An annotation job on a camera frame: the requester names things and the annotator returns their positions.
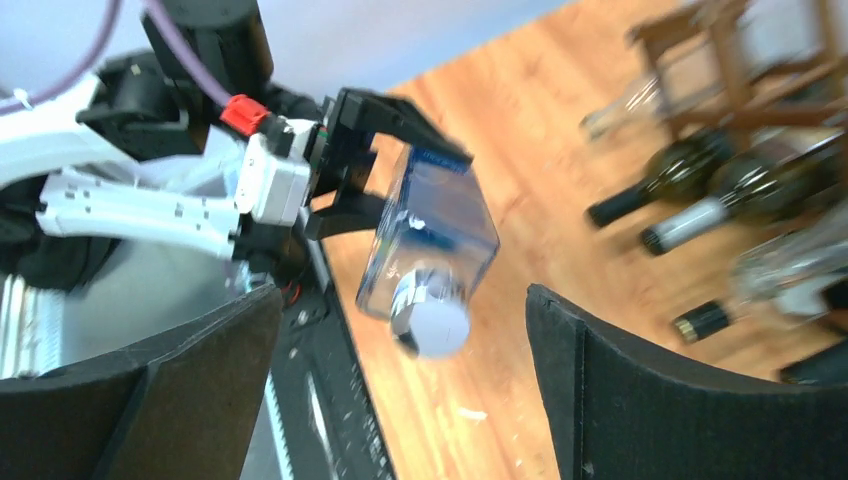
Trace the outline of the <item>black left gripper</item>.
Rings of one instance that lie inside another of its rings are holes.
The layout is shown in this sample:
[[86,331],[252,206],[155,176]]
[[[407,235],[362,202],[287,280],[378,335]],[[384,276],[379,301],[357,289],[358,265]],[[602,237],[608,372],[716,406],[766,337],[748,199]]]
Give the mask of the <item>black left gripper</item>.
[[372,149],[377,133],[443,155],[460,166],[473,161],[407,97],[343,88],[336,98],[325,99],[325,110],[326,136],[313,162],[315,186],[310,197],[332,193],[334,199],[308,215],[304,234],[310,240],[379,227],[386,200],[365,191],[377,157]]

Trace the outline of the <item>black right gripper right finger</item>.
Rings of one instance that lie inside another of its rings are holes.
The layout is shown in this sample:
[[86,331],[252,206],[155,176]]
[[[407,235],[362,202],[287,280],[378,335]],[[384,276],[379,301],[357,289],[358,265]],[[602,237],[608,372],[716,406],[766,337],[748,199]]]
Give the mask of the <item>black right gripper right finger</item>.
[[847,389],[722,370],[541,284],[526,329],[563,479],[843,479]]

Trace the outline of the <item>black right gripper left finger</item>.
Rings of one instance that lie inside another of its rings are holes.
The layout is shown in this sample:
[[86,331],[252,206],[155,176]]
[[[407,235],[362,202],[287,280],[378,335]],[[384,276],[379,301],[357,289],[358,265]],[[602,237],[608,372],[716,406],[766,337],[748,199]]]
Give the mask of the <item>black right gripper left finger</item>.
[[123,348],[1,383],[5,479],[236,479],[282,319],[271,286]]

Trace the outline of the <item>blue square glass bottle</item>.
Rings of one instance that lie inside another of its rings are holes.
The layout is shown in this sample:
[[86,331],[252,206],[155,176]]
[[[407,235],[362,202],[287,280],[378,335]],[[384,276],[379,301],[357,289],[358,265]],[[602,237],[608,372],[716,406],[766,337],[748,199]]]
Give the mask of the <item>blue square glass bottle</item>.
[[356,296],[411,354],[457,353],[469,301],[500,248],[472,167],[423,147],[399,158]]

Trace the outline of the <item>clear glass bottle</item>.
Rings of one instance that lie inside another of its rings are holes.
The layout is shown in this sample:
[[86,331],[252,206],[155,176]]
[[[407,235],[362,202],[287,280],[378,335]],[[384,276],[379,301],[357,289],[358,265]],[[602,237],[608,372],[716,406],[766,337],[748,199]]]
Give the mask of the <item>clear glass bottle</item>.
[[643,74],[608,105],[587,113],[578,126],[590,141],[595,141],[634,122],[657,120],[663,113],[659,78],[654,74]]

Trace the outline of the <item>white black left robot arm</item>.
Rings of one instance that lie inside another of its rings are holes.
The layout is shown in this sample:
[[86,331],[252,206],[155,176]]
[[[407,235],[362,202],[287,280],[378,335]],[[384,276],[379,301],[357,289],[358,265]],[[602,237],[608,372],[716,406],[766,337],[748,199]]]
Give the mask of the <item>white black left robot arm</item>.
[[377,226],[377,134],[439,167],[471,156],[405,98],[327,107],[273,84],[255,1],[148,1],[144,51],[101,60],[121,3],[56,84],[1,102],[1,270],[69,292],[123,240],[190,248],[297,283],[306,243]]

